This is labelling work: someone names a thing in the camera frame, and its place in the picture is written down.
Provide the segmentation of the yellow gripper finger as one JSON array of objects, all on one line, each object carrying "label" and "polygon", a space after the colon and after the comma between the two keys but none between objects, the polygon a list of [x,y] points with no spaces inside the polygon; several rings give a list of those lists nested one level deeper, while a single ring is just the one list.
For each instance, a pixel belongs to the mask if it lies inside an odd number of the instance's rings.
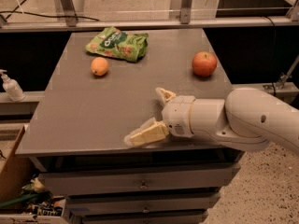
[{"label": "yellow gripper finger", "polygon": [[151,118],[143,123],[138,129],[126,135],[124,143],[130,147],[141,147],[146,144],[164,140],[169,131],[163,121]]},{"label": "yellow gripper finger", "polygon": [[156,93],[158,95],[158,100],[162,106],[165,106],[170,100],[176,98],[177,96],[164,88],[156,88]]}]

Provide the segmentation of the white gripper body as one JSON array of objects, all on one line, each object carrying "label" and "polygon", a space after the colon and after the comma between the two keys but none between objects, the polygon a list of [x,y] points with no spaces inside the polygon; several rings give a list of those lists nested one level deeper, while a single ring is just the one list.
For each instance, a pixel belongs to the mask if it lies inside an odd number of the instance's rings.
[{"label": "white gripper body", "polygon": [[168,131],[176,137],[193,137],[190,112],[194,96],[177,96],[170,100],[162,111],[163,122]]}]

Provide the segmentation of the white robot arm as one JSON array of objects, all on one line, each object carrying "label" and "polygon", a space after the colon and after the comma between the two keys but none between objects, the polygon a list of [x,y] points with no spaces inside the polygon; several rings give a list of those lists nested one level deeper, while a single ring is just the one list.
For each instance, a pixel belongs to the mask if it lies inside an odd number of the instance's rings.
[{"label": "white robot arm", "polygon": [[299,110],[265,91],[239,88],[224,99],[197,99],[163,88],[156,92],[162,119],[147,120],[125,136],[125,144],[141,147],[171,134],[242,151],[259,151],[274,142],[299,152]]}]

